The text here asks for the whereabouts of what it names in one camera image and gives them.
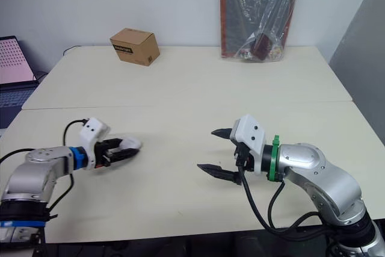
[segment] gray wall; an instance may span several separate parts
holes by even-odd
[[[330,60],[362,0],[297,0],[288,45],[316,45]],[[35,70],[73,45],[108,45],[124,27],[160,45],[220,44],[219,0],[0,0],[0,36],[16,35]]]
[[[385,144],[385,0],[364,0],[330,66]]]

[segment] black cable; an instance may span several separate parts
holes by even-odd
[[[327,248],[327,246],[330,245],[330,239],[327,235],[325,235],[325,245],[326,245],[326,248]]]
[[[323,234],[329,232],[329,230],[327,230],[326,228],[320,228],[318,230],[314,230],[313,232],[309,232],[309,233],[305,232],[305,234],[301,234],[301,235],[297,234],[297,236],[287,236],[288,234],[293,233],[297,229],[297,227],[303,221],[305,221],[305,219],[307,219],[311,216],[319,216],[319,212],[308,212],[307,214],[301,216],[297,221],[295,221],[287,229],[278,230],[278,229],[273,229],[273,228],[269,227],[269,225],[263,219],[263,217],[261,216],[260,212],[258,211],[258,209],[254,203],[253,197],[250,193],[250,188],[248,187],[248,183],[247,183],[247,180],[245,177],[244,169],[242,167],[238,167],[238,171],[239,171],[239,175],[241,177],[241,181],[242,181],[242,184],[243,184],[245,192],[246,192],[248,202],[250,203],[250,206],[251,206],[255,216],[257,217],[259,223],[261,223],[261,225],[263,226],[263,228],[265,228],[266,231],[268,231],[269,233],[274,234],[276,236],[282,237],[288,241],[300,241],[300,242],[316,238],[320,235],[323,235]]]
[[[278,195],[282,192],[283,188],[285,187],[285,181],[282,181],[281,185],[278,187],[276,193],[273,195],[273,197],[271,198],[270,200],[270,203],[269,203],[269,208],[267,210],[267,219],[269,221],[269,225],[270,227],[272,227],[273,229],[275,229],[276,227],[274,226],[273,224],[273,219],[271,217],[271,211],[273,210],[273,205],[274,205],[274,202],[276,201],[276,198],[278,197]]]
[[[79,256],[80,256],[80,253],[82,253],[82,251],[83,251],[83,245],[82,245],[82,247],[80,248],[80,250],[79,250],[78,254],[76,254],[76,256],[75,256],[75,257],[79,257]]]
[[[74,123],[83,123],[85,124],[87,122],[86,119],[82,119],[82,120],[73,120],[72,122],[70,122],[66,128],[64,129],[64,132],[63,132],[63,146],[66,145],[66,135],[67,135],[67,131],[69,129],[69,127],[71,125],[73,125]],[[56,199],[56,201],[51,205],[51,207],[48,208],[48,211],[51,212],[55,206],[71,191],[71,189],[73,188],[73,185],[75,184],[75,180],[73,179],[73,175],[70,174],[70,180],[71,180],[71,184],[70,184],[70,187],[59,197]]]
[[[49,219],[52,220],[52,219],[57,218],[57,217],[58,217],[58,214],[55,214],[55,215],[49,216]]]
[[[83,123],[83,125],[84,125],[85,123],[87,123],[87,120],[86,120],[86,119],[82,119],[82,120],[73,120],[72,122],[70,122],[70,123],[66,126],[66,128],[64,129],[64,132],[63,132],[63,146],[66,145],[66,135],[67,135],[68,128],[69,128],[70,126],[72,126],[74,123]]]
[[[75,182],[73,180],[72,174],[70,174],[70,179],[71,179],[70,187],[62,195],[60,195],[59,198],[56,199],[56,201],[51,205],[51,207],[48,208],[48,212],[51,212],[55,208],[55,206],[61,201],[61,199],[64,198],[70,192],[70,190],[73,188],[73,184]]]
[[[38,71],[36,71],[35,73],[37,74],[38,72],[47,73],[47,72],[45,72],[45,71],[43,71],[43,70],[38,70]]]
[[[39,80],[41,80],[44,76],[46,76],[48,73],[46,72],[46,73],[44,73],[43,75],[40,75],[36,80],[37,81],[39,81]]]
[[[69,51],[70,49],[72,48],[79,48],[81,45],[74,45],[74,46],[71,46],[70,48],[67,48],[65,51],[63,51],[63,56],[65,56],[66,54],[66,51]]]
[[[43,252],[43,256],[48,257],[47,244],[46,244],[46,233],[44,227],[39,229],[40,233],[40,247]]]
[[[19,149],[19,150],[14,150],[13,152],[10,152],[8,154],[6,154],[5,156],[3,156],[1,159],[0,159],[0,164],[2,162],[4,162],[5,159],[9,158],[10,156],[14,155],[15,153],[21,153],[21,152],[30,152],[34,149]]]
[[[337,255],[334,254],[333,252],[333,247],[337,245],[337,242],[332,242],[330,243],[327,247],[326,247],[326,250],[325,250],[325,257],[330,257],[330,255],[332,257],[336,257]]]

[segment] laptop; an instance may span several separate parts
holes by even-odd
[[[16,37],[0,37],[0,129],[9,126],[38,85]]]

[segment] robotic arm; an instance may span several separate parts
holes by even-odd
[[[210,164],[198,165],[205,172],[238,185],[243,183],[244,170],[267,172],[268,180],[273,182],[288,179],[309,195],[323,222],[333,231],[330,237],[337,241],[342,254],[385,256],[385,242],[366,211],[357,181],[328,162],[317,147],[306,143],[279,145],[277,135],[273,145],[268,145],[265,131],[250,115],[238,119],[232,129],[212,133],[236,145],[234,156],[241,170],[230,172]]]
[[[108,167],[139,152],[134,138],[103,140],[109,127],[90,118],[80,132],[80,147],[49,147],[30,151],[13,172],[0,204],[0,243],[33,243],[39,239],[53,208],[47,208],[58,178],[80,168]]]

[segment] green ring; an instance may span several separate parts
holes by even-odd
[[[279,135],[274,136],[273,140],[273,149],[271,151],[271,162],[270,162],[270,171],[269,171],[269,181],[274,182],[276,180],[276,164],[277,162],[277,154],[279,147]]]

